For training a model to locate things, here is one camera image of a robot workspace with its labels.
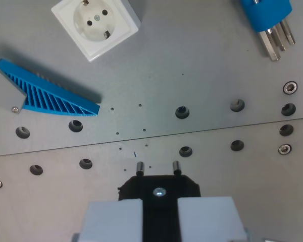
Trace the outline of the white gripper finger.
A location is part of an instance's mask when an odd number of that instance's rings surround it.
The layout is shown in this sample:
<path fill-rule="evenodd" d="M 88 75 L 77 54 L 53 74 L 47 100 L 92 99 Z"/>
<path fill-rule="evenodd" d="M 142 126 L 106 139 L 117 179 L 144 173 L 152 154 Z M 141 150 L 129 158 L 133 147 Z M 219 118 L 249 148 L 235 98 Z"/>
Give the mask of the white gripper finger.
<path fill-rule="evenodd" d="M 88 205 L 79 241 L 142 241 L 143 201 L 91 202 Z"/>
<path fill-rule="evenodd" d="M 182 241 L 248 241 L 232 197 L 179 198 Z"/>

